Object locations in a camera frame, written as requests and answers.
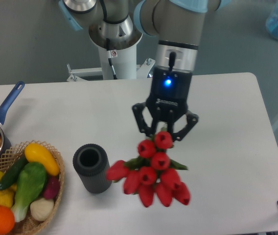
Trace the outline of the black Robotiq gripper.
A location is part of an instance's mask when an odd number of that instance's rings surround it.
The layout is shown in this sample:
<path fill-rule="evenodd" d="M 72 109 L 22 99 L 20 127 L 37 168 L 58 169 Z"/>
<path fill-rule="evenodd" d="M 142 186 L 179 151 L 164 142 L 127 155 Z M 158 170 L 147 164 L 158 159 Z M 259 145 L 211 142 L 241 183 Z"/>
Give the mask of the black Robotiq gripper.
<path fill-rule="evenodd" d="M 146 103 L 136 103 L 132 111 L 138 129 L 146 137 L 156 133 L 157 122 L 169 122 L 169 133 L 173 141 L 182 141 L 190 130 L 198 123 L 199 116 L 188 110 L 187 97 L 192 79 L 189 70 L 169 70 L 166 67 L 154 67 L 150 95 Z M 149 127 L 145 122 L 143 110 L 148 108 L 152 117 Z M 186 125 L 174 132 L 174 123 L 183 115 Z"/>

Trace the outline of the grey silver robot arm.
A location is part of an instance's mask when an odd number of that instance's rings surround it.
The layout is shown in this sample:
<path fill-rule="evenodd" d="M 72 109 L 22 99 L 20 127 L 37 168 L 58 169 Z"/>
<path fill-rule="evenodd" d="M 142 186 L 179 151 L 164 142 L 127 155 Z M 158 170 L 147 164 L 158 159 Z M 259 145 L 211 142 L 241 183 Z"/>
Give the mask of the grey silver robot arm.
<path fill-rule="evenodd" d="M 187 97 L 206 14 L 222 0 L 61 0 L 65 19 L 74 30 L 86 29 L 98 48 L 105 80 L 153 75 L 150 95 L 132 107 L 139 131 L 147 137 L 164 122 L 174 141 L 197 124 Z M 137 66 L 137 44 L 143 35 L 158 38 L 148 72 Z"/>

